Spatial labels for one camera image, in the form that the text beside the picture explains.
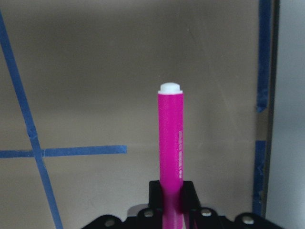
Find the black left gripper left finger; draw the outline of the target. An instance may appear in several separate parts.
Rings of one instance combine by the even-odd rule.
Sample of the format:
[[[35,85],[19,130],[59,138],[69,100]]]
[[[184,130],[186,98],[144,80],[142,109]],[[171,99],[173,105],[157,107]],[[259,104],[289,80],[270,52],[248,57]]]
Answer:
[[[149,208],[163,212],[163,191],[159,180],[149,182]]]

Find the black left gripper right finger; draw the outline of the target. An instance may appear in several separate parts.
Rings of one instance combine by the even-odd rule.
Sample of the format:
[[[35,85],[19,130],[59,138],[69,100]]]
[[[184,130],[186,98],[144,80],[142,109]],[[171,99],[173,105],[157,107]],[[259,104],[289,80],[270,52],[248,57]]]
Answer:
[[[190,212],[191,210],[196,211],[201,207],[201,203],[192,181],[183,182],[181,201],[183,212]]]

